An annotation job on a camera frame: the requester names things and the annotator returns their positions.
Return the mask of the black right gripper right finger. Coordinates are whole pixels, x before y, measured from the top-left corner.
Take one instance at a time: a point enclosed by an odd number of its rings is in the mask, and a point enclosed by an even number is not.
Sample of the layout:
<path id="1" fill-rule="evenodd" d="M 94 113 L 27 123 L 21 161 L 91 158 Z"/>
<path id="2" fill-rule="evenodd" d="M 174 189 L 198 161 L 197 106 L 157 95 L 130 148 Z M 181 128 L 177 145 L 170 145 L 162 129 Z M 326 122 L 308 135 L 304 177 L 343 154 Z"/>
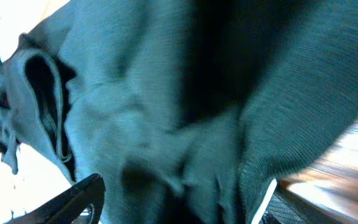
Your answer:
<path id="1" fill-rule="evenodd" d="M 342 221 L 278 185 L 259 223 L 340 224 Z"/>

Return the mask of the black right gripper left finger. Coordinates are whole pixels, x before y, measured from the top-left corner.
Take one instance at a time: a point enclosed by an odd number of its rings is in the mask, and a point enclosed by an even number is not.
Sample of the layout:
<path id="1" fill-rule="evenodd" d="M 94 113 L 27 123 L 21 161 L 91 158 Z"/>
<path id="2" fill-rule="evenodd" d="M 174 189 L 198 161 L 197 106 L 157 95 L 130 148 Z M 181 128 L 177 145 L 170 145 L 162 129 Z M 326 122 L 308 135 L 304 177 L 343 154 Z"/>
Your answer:
<path id="1" fill-rule="evenodd" d="M 98 224 L 106 188 L 99 174 L 91 174 L 41 207 L 7 224 Z"/>

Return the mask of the black t-shirt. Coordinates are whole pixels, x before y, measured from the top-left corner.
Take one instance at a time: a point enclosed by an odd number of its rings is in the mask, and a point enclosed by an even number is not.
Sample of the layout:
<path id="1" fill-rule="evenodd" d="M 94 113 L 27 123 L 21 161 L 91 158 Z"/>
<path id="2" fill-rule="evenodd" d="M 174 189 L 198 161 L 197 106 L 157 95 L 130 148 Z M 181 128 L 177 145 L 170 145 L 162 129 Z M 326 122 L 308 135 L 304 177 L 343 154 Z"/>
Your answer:
<path id="1" fill-rule="evenodd" d="M 32 146 L 103 223 L 250 223 L 358 118 L 358 1 L 74 0 L 0 59 L 0 153 Z"/>

